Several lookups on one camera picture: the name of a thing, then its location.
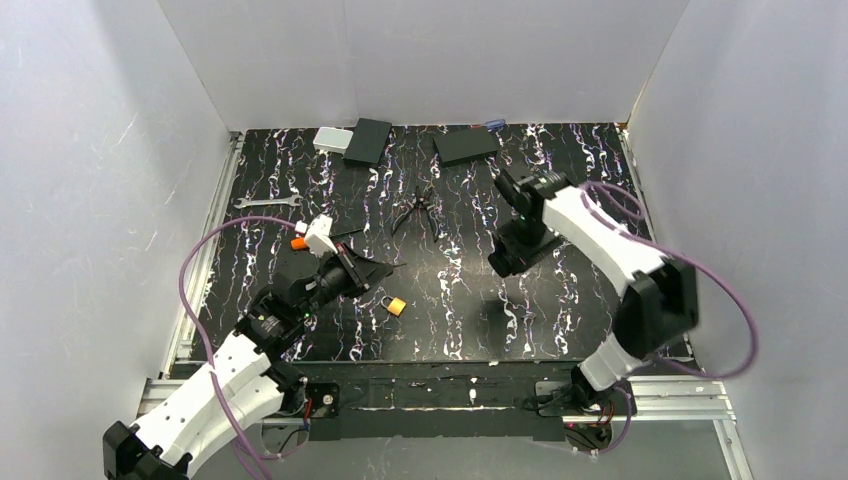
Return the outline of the brass padlock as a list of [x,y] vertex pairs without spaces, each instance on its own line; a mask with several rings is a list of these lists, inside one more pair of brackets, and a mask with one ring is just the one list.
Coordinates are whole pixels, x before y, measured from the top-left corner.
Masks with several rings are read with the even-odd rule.
[[390,315],[400,317],[407,307],[407,303],[397,297],[384,296],[380,300],[380,306],[384,308]]

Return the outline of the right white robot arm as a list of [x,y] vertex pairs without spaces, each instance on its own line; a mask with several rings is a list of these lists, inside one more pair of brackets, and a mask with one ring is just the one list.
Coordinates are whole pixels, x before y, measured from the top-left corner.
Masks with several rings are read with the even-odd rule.
[[618,384],[699,322],[693,266],[630,239],[628,230],[558,172],[494,179],[515,211],[492,235],[488,261],[502,278],[526,272],[569,242],[607,277],[620,302],[607,337],[572,368],[570,379],[527,400],[539,413],[607,406]]

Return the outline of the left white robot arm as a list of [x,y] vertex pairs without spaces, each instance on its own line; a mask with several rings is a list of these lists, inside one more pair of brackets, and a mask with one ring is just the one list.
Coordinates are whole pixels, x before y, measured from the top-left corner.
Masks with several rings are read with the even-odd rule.
[[250,426],[278,412],[302,412],[308,378],[285,353],[323,307],[368,293],[394,270],[341,244],[315,271],[297,262],[277,272],[190,378],[132,423],[105,431],[105,477],[189,479]]

